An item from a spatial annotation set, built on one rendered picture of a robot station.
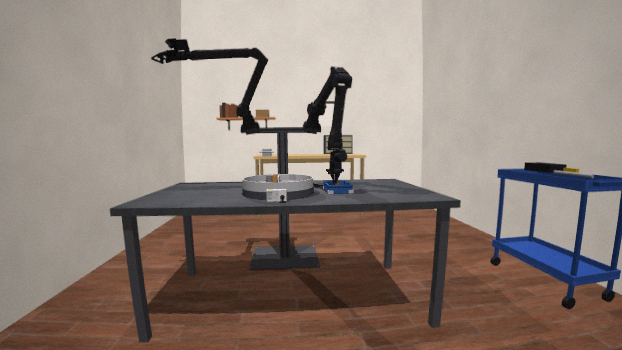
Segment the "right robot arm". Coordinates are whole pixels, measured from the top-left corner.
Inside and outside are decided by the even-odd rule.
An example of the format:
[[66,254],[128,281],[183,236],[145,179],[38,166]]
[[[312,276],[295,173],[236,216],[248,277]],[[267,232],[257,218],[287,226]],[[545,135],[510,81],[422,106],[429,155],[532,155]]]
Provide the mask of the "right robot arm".
[[[255,129],[258,128],[258,122],[254,122],[253,115],[251,115],[251,110],[249,111],[249,105],[257,88],[257,85],[260,81],[262,73],[265,69],[266,64],[268,63],[267,57],[261,54],[257,49],[252,48],[237,48],[237,49],[213,49],[213,50],[189,50],[188,42],[186,39],[167,39],[166,44],[170,49],[174,48],[174,50],[167,51],[168,57],[176,57],[179,61],[182,60],[205,60],[205,59],[219,59],[219,58],[249,58],[252,57],[257,59],[256,68],[252,74],[248,87],[246,89],[245,95],[242,99],[242,102],[237,108],[237,115],[243,118],[243,124],[241,125],[241,130]],[[177,50],[176,50],[177,49]],[[184,50],[184,51],[178,51]],[[256,51],[257,52],[256,52]],[[176,51],[177,55],[176,55]],[[246,55],[245,55],[246,51]],[[257,55],[257,56],[256,56]],[[256,56],[256,57],[255,57]],[[257,125],[257,126],[256,126]]]

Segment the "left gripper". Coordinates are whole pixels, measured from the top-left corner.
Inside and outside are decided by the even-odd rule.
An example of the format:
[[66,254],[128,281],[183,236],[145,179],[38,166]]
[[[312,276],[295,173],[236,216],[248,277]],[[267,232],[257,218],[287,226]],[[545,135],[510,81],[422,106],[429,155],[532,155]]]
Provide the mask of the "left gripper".
[[328,172],[328,174],[331,175],[331,178],[333,180],[333,185],[335,185],[335,183],[337,183],[337,180],[340,176],[340,173],[344,172],[344,169],[341,169],[341,172],[334,172],[334,170],[330,170],[330,169],[326,169],[326,171]]

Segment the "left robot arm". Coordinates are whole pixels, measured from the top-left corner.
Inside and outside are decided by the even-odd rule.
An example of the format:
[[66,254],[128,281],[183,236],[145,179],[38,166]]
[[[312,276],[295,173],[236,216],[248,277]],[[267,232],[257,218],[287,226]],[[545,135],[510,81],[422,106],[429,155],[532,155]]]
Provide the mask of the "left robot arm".
[[[304,128],[321,129],[318,119],[320,115],[324,115],[326,109],[325,102],[335,87],[335,101],[332,127],[328,137],[328,150],[333,150],[333,152],[330,152],[330,160],[334,160],[330,161],[330,170],[341,172],[342,162],[347,160],[346,150],[342,149],[342,121],[346,92],[352,86],[352,76],[343,67],[331,66],[330,70],[330,75],[318,97],[307,106],[308,119],[307,122],[304,122]],[[338,83],[345,85],[340,86]]]

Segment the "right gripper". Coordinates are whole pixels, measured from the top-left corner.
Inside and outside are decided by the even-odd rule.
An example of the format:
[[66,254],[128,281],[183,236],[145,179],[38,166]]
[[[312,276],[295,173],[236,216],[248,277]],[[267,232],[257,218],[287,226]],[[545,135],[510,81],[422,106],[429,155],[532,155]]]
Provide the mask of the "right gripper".
[[[165,60],[165,61],[166,61],[166,63],[169,63],[169,62],[171,62],[171,61],[178,61],[177,56],[176,56],[176,57],[168,57],[168,55],[167,55],[167,51],[168,51],[168,50],[166,50],[166,52],[160,52],[160,53],[156,54],[155,56],[151,57],[151,59],[152,59],[152,60],[154,60],[154,61],[157,61],[157,62],[159,62],[159,63],[161,63],[161,64],[164,64],[163,60],[165,60],[165,59],[166,59],[166,60]],[[164,58],[164,56],[163,56],[163,55],[164,55],[164,56],[166,56],[166,58]],[[160,57],[159,57],[159,56],[160,56]],[[155,57],[160,58],[160,61],[159,61],[159,60],[154,59]]]

